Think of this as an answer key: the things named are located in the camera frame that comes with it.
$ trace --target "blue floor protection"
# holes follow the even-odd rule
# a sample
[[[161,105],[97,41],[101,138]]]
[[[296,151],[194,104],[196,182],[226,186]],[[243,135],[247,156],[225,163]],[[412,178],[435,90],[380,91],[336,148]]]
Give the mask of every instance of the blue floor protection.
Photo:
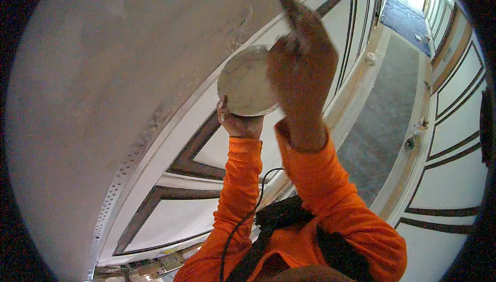
[[[421,37],[427,34],[424,18],[417,12],[398,0],[387,0],[384,11],[382,12],[381,22],[417,46],[427,56],[431,56],[429,45],[422,44],[415,37],[415,34]]]

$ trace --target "right hand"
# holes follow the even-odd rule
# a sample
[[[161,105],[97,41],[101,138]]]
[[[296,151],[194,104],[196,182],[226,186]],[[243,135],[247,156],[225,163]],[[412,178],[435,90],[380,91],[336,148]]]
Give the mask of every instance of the right hand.
[[[318,151],[326,143],[322,110],[338,55],[319,15],[295,0],[281,0],[281,4],[294,32],[281,37],[270,50],[267,77],[286,114],[293,145]]]

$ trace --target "orange long-sleeve shirt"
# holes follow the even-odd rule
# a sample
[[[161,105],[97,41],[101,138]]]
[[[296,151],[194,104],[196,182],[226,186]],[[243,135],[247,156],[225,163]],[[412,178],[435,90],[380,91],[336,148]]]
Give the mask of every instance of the orange long-sleeve shirt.
[[[290,268],[327,265],[315,240],[317,224],[329,233],[342,233],[366,257],[376,281],[399,280],[406,269],[405,240],[357,195],[329,137],[319,153],[300,153],[288,145],[289,131],[284,122],[276,124],[275,129],[283,166],[303,200],[303,207],[315,218],[300,228],[276,230],[248,281],[253,281],[264,262],[276,253]],[[261,141],[229,139],[229,160],[218,210],[214,212],[214,229],[174,281],[218,281],[227,237],[257,201],[261,148]],[[232,237],[226,255],[225,279],[251,248],[252,223],[253,218],[249,218]]]

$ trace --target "person in orange shirt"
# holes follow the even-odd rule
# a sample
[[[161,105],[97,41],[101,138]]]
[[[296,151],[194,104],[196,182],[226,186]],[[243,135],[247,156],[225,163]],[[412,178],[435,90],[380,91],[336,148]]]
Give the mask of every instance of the person in orange shirt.
[[[285,117],[275,126],[283,166],[298,196],[283,200],[276,223],[250,240],[262,171],[263,117],[229,112],[217,106],[229,133],[226,176],[214,229],[201,249],[178,271],[174,281],[338,281],[393,282],[405,272],[405,240],[370,211],[338,161],[322,109],[338,54],[319,16],[294,0],[284,0],[290,25],[300,38],[281,37],[268,57],[267,76]],[[262,219],[257,213],[257,221]]]

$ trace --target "left hand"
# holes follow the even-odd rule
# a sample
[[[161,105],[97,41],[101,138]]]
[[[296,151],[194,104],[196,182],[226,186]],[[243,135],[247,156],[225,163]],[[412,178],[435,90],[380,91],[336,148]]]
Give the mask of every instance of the left hand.
[[[224,126],[229,136],[260,140],[264,117],[247,117],[231,113],[227,107],[226,95],[217,103],[217,119]]]

